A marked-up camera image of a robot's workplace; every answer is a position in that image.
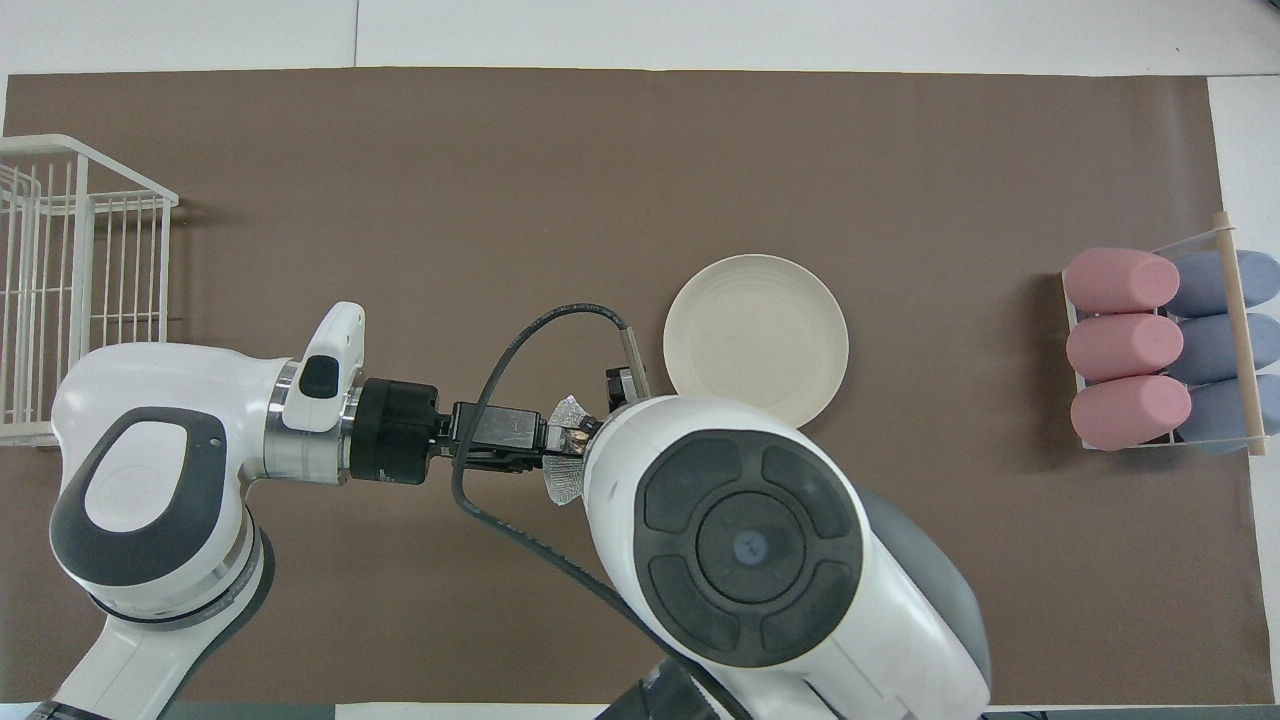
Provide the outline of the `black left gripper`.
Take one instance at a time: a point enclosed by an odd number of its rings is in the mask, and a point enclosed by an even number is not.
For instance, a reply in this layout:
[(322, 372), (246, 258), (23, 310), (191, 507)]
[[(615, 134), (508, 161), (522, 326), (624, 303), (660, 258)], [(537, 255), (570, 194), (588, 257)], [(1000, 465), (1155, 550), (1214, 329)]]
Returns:
[[(349, 429), (349, 474), (360, 480), (421, 486), (430, 460), (440, 454), (447, 415), (438, 407), (439, 391), (406, 380), (370, 378), (361, 387)], [(454, 405), (454, 441), (471, 430), (466, 470), (526, 473), (543, 469), (547, 423), (526, 409), (476, 404)]]

